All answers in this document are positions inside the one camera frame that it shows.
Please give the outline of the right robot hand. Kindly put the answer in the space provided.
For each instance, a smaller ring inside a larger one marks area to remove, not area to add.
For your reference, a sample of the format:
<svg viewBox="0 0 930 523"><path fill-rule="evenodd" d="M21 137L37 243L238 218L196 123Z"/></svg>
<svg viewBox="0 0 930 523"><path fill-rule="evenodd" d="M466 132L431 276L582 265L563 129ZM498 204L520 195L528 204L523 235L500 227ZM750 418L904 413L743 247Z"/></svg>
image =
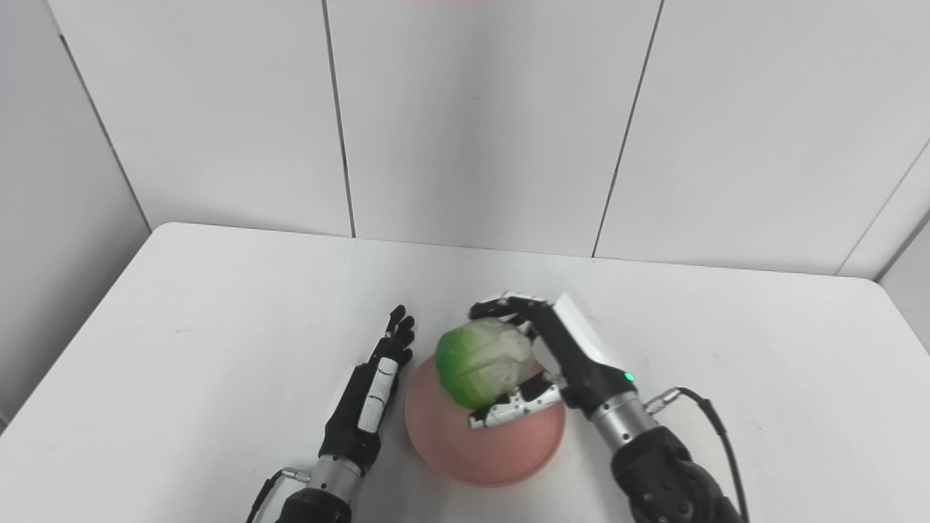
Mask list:
<svg viewBox="0 0 930 523"><path fill-rule="evenodd" d="M623 446L655 427L642 404L634 378L604 354L604 342L571 295L555 302L518 293L479 301L469 319L498 318L526 327L532 341L542 340L555 359L556 374L541 372L491 406L469 414L469 427L485 429L511 423L564 402L580 410L605 439Z"/></svg>

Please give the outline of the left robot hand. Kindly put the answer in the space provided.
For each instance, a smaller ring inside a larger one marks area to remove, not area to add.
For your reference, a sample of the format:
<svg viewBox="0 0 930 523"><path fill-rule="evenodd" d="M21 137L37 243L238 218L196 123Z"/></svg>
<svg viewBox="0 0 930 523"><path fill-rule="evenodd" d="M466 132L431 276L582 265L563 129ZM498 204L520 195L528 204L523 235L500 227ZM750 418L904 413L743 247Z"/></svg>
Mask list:
<svg viewBox="0 0 930 523"><path fill-rule="evenodd" d="M404 367L412 360L415 318L404 305L389 313L368 360L353 368L334 413L325 424L318 456L347 460L367 474L381 453L381 423Z"/></svg>

